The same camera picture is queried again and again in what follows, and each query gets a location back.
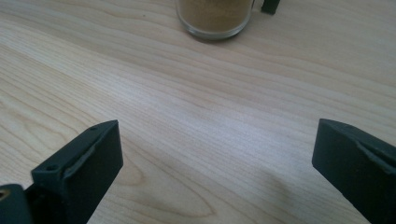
table surface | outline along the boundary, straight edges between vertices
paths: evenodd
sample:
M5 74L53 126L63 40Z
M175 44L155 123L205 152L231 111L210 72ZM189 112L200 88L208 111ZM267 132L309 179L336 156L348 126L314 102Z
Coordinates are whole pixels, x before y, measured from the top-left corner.
M173 0L0 0L0 185L117 119L90 223L368 223L311 159L320 118L396 145L396 2L261 4L206 42Z

brown powder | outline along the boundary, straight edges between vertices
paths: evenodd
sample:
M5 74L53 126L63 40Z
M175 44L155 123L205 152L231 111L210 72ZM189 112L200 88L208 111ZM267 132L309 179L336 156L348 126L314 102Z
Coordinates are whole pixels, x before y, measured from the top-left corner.
M221 33L248 19L253 0L177 0L179 17L195 29Z

jar base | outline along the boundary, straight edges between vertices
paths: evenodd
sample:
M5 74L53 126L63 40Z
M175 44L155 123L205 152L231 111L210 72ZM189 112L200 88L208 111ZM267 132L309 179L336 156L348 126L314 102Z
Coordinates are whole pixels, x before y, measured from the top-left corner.
M226 39L226 38L232 37L234 35L237 35L239 32L241 32L241 30L244 29L244 27L248 24L248 21L250 19L250 15L249 15L245 18L245 20L240 25L238 25L237 27L235 27L231 30L225 31L225 32L207 32L207 31L203 31L203 30L193 27L192 25L190 25L186 21L184 21L183 18L178 13L177 13L177 15L178 15L178 18L180 19L183 27L191 35L202 38L202 39L206 39L206 40L221 40L221 39Z

glass jar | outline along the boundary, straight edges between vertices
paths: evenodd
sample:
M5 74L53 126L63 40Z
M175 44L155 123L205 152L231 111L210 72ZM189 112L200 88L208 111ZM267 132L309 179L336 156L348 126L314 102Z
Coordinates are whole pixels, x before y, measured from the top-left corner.
M177 15L192 35L223 39L248 23L254 0L176 0Z

black plastic jaw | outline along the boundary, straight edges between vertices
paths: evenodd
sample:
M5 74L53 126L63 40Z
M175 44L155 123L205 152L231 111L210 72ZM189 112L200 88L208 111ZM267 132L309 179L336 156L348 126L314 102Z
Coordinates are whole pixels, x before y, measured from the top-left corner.
M0 223L87 223L121 167L118 122L92 126L39 164L26 191L0 187Z
M275 15L280 0L264 0L262 4L262 12L270 15Z
M396 147L321 119L312 163L371 223L396 223Z

